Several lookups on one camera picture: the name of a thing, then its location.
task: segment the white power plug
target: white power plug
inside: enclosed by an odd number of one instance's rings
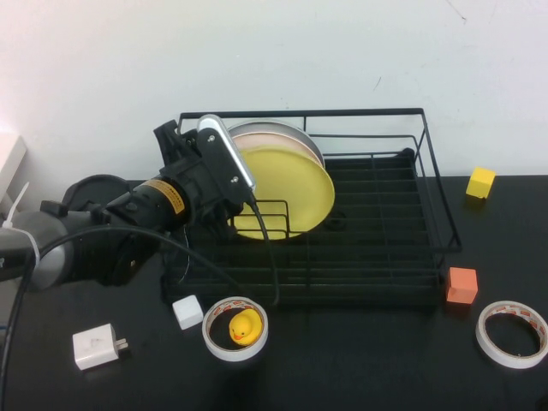
[[[117,360],[118,351],[128,347],[125,338],[116,340],[111,324],[101,325],[72,336],[74,360],[82,371]]]

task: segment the plate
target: plate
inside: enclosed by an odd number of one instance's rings
[[[244,150],[241,155],[257,181],[255,197],[271,240],[308,232],[330,213],[335,202],[333,181],[312,158],[279,146]],[[234,218],[234,226],[240,235],[264,239],[248,205]]]
[[[240,151],[259,146],[281,146],[305,154],[325,167],[324,156],[316,143],[297,127],[273,120],[258,120],[234,126],[229,131]]]

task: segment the orange cube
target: orange cube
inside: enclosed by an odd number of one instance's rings
[[[478,294],[476,270],[450,267],[447,281],[447,301],[472,304],[476,294]]]

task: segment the yellow cube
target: yellow cube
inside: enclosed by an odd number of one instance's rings
[[[489,195],[489,191],[491,191],[495,175],[494,171],[476,167],[470,177],[466,194],[473,195],[480,199],[486,199]]]

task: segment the yellow label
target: yellow label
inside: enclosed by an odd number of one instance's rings
[[[180,214],[184,211],[185,203],[182,202],[181,195],[167,182],[163,182],[162,180],[149,180],[148,182],[143,182],[143,186],[156,188],[162,193],[173,206],[175,214]]]

